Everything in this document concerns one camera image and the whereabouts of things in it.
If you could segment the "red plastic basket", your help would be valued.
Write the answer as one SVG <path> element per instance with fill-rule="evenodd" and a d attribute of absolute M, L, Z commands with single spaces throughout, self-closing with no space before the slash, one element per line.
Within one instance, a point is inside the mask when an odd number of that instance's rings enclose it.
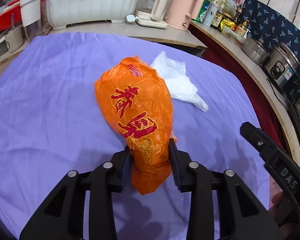
<path fill-rule="evenodd" d="M 20 0 L 15 0 L 7 5 L 7 8 L 0 14 L 0 31 L 12 26 L 11 15 L 14 15 L 14 25 L 21 22 Z"/>

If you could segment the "white cup holder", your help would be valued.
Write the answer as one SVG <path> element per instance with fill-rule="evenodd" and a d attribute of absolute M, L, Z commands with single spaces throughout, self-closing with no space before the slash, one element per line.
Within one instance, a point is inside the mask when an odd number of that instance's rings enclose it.
<path fill-rule="evenodd" d="M 42 34 L 40 0 L 20 0 L 20 12 L 28 43 Z"/>

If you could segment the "white crumpled tissue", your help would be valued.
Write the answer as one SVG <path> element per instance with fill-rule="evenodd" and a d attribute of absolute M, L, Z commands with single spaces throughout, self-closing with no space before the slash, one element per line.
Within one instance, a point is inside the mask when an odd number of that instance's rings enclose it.
<path fill-rule="evenodd" d="M 206 102 L 198 95 L 198 88 L 186 75 L 185 62 L 170 59 L 162 51 L 150 66 L 165 81 L 172 99 L 191 103 L 203 112 L 209 110 Z"/>

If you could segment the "purple tablecloth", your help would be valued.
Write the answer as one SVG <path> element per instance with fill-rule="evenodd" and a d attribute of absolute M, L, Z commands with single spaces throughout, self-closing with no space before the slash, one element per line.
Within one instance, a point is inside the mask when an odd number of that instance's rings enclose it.
<path fill-rule="evenodd" d="M 178 149 L 210 170 L 234 170 L 268 207 L 269 173 L 240 135 L 257 116 L 239 80 L 186 52 L 136 38 L 63 33 L 35 38 L 0 77 L 0 219 L 18 237 L 37 207 L 70 170 L 87 172 L 124 148 L 104 120 L 94 83 L 126 57 L 151 63 L 164 51 L 183 62 L 208 104 L 173 102 Z"/>

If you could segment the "dark sauce bottle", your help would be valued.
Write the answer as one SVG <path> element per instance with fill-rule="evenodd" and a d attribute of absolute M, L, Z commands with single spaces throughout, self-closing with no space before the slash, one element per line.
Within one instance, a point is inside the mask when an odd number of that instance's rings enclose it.
<path fill-rule="evenodd" d="M 225 6 L 225 2 L 223 1 L 221 3 L 221 5 L 219 6 L 219 9 L 218 11 L 216 12 L 215 14 L 215 17 L 210 25 L 211 28 L 213 29 L 218 29 L 218 26 L 223 18 L 223 15 L 224 15 L 224 6 Z"/>

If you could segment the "silver rice cooker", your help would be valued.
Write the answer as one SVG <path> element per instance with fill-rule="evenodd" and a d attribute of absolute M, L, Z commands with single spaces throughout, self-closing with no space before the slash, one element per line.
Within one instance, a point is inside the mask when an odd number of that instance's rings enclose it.
<path fill-rule="evenodd" d="M 296 76 L 299 67 L 300 62 L 297 57 L 283 42 L 274 47 L 264 64 L 264 70 L 270 76 L 271 81 L 282 91 L 288 81 Z"/>

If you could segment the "small steel lidded pot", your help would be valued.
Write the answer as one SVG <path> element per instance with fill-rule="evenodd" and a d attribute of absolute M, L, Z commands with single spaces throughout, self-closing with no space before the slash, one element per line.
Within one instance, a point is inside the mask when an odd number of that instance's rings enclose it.
<path fill-rule="evenodd" d="M 264 64 L 269 57 L 269 53 L 265 50 L 261 39 L 257 41 L 247 37 L 243 43 L 242 51 L 257 65 Z"/>

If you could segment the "plastic dish drainer box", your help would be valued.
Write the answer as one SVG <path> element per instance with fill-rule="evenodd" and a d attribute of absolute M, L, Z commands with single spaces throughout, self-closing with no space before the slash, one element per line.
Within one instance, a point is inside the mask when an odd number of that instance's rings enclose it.
<path fill-rule="evenodd" d="M 138 0 L 45 0 L 47 21 L 53 30 L 67 25 L 111 21 L 124 22 Z"/>

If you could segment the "yellow oil bottle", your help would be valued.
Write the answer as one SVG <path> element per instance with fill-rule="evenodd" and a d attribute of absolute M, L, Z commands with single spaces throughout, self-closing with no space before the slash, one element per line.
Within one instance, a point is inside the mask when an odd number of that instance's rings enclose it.
<path fill-rule="evenodd" d="M 247 32 L 247 25 L 249 20 L 246 19 L 244 22 L 240 23 L 235 30 L 235 33 L 240 37 L 244 37 L 245 33 Z"/>

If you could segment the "blue patterned cloth backdrop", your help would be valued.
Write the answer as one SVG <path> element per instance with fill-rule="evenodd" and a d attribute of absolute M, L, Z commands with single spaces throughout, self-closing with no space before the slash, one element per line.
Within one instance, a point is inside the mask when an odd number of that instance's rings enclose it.
<path fill-rule="evenodd" d="M 300 30 L 285 16 L 258 0 L 245 0 L 241 20 L 249 20 L 250 36 L 256 40 L 262 39 L 267 52 L 283 42 L 300 63 Z M 283 91 L 294 101 L 300 98 L 300 67 Z"/>

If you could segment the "white glass kettle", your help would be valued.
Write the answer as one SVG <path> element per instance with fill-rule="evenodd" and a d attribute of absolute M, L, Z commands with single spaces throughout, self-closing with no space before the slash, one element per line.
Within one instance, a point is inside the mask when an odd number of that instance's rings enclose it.
<path fill-rule="evenodd" d="M 135 16 L 136 23 L 143 27 L 166 29 L 164 21 L 168 0 L 138 0 Z"/>

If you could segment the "orange printed plastic bag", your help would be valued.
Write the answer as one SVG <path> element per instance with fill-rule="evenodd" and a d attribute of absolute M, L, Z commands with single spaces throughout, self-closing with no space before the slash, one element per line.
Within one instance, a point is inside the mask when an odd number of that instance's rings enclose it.
<path fill-rule="evenodd" d="M 171 174 L 173 105 L 165 81 L 139 57 L 126 57 L 94 83 L 98 106 L 134 159 L 131 182 L 153 193 Z"/>

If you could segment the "white box on shelf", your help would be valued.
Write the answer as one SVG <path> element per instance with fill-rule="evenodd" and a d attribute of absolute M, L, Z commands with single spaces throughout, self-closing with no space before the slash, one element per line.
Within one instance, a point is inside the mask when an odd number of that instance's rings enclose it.
<path fill-rule="evenodd" d="M 218 4 L 224 3 L 224 12 L 234 17 L 237 12 L 237 3 L 233 0 L 218 0 Z"/>

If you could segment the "white slim bottle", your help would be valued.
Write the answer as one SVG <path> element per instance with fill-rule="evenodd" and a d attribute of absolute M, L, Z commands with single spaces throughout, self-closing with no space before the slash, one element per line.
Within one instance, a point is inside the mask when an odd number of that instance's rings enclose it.
<path fill-rule="evenodd" d="M 209 5 L 209 8 L 207 10 L 207 13 L 205 15 L 203 25 L 209 27 L 215 18 L 215 14 L 219 9 L 219 5 L 217 3 L 217 0 L 211 0 L 211 3 Z"/>

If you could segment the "yellow labelled jar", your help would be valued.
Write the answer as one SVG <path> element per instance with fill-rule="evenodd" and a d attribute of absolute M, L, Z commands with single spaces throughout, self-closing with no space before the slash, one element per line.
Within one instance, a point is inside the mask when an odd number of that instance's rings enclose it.
<path fill-rule="evenodd" d="M 232 28 L 235 26 L 234 20 L 232 17 L 224 13 L 221 22 L 219 23 L 218 30 L 222 32 L 224 27 L 227 27 L 228 29 L 232 30 Z"/>

